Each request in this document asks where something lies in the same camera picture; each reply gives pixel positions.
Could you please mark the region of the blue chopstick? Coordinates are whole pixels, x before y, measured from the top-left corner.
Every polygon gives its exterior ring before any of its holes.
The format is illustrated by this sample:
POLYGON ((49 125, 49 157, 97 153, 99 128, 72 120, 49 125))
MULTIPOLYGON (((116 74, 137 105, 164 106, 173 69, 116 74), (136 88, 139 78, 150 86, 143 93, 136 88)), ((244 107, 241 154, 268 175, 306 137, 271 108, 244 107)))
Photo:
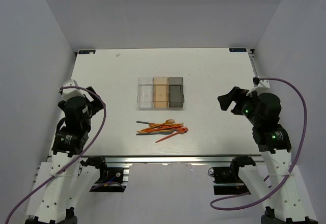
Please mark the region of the blue chopstick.
POLYGON ((146 125, 150 125, 150 126, 155 126, 155 125, 160 125, 162 123, 152 123, 152 122, 145 122, 145 121, 136 121, 136 123, 139 124, 146 124, 146 125))

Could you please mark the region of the red-orange fork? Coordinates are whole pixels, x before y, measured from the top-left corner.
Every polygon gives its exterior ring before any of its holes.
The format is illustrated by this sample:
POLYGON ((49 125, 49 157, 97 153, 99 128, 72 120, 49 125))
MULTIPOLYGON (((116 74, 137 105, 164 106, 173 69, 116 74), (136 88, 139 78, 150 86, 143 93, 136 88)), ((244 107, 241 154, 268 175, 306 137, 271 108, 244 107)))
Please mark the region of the red-orange fork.
POLYGON ((170 134, 170 135, 168 135, 166 137, 163 137, 163 138, 157 140, 156 143, 162 142, 162 141, 164 141, 166 139, 169 139, 169 138, 171 138, 173 136, 176 136, 176 135, 179 135, 179 134, 184 134, 184 133, 187 133, 187 132, 188 132, 187 127, 180 128, 177 132, 174 132, 174 133, 172 133, 172 134, 170 134))

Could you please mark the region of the red-orange knife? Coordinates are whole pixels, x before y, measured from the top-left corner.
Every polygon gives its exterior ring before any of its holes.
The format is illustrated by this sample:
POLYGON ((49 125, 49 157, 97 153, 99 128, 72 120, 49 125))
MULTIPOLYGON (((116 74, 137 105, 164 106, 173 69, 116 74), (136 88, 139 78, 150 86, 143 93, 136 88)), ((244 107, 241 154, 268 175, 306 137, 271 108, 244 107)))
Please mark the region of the red-orange knife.
POLYGON ((169 132, 171 130, 167 130, 166 128, 148 128, 148 129, 143 129, 143 131, 157 131, 157 132, 169 132))

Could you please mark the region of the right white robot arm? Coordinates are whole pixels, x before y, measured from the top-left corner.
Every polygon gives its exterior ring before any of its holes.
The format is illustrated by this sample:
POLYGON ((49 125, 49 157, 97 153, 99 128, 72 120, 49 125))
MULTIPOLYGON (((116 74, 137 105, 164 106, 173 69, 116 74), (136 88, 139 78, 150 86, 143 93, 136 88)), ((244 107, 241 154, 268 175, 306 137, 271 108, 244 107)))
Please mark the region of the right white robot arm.
POLYGON ((218 96, 218 101, 223 111, 235 102, 231 112, 245 116, 253 126, 253 139, 265 162, 271 187, 259 176, 250 156, 232 160, 230 177, 237 183, 243 182, 253 196, 262 200, 261 223, 316 223, 305 211, 296 188, 290 139, 279 124, 279 97, 234 87, 228 94, 218 96))

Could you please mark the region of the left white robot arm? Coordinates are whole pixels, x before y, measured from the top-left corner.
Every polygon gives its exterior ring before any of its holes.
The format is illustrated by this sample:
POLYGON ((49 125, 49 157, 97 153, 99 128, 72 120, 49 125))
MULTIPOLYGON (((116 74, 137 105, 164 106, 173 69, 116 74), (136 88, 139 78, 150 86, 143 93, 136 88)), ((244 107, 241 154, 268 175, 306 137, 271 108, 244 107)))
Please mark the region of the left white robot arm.
POLYGON ((40 206, 26 223, 77 223, 76 208, 92 185, 107 179, 101 158, 80 157, 89 148, 91 118, 105 105, 92 87, 81 88, 70 80, 59 88, 58 106, 64 117, 58 122, 52 146, 50 180, 40 206))

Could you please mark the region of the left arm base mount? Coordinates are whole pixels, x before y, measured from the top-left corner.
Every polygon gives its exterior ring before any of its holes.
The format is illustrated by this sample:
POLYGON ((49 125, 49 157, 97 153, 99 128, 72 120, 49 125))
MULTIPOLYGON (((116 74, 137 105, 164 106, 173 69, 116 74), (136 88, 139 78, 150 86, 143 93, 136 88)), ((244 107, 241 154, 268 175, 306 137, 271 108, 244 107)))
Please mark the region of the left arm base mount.
POLYGON ((90 192, 120 192, 123 193, 126 184, 123 181, 124 168, 108 166, 103 157, 88 157, 81 160, 81 170, 88 173, 90 168, 97 170, 98 180, 93 184, 90 192))

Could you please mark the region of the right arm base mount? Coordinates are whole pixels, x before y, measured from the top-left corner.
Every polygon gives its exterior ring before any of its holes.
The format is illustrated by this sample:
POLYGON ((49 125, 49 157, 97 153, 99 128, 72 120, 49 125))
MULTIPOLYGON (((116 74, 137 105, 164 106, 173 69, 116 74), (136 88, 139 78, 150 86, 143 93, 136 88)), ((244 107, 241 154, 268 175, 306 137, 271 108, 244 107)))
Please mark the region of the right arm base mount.
POLYGON ((238 176, 239 169, 245 166, 256 166, 250 156, 234 157, 229 166, 216 166, 208 169, 207 173, 213 177, 214 195, 241 195, 250 194, 247 186, 238 176))

